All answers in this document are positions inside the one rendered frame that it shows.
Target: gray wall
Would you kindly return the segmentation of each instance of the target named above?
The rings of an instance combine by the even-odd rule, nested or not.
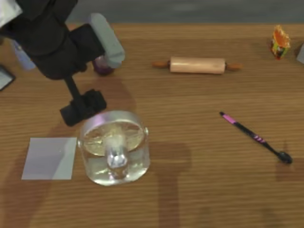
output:
[[[304,22],[304,0],[79,0],[70,22],[91,12],[110,22]]]

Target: rolling pin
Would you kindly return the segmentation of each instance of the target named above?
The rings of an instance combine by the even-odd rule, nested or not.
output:
[[[155,68],[169,68],[172,73],[221,75],[225,70],[237,71],[241,64],[227,64],[223,58],[185,58],[171,57],[170,61],[156,61]]]

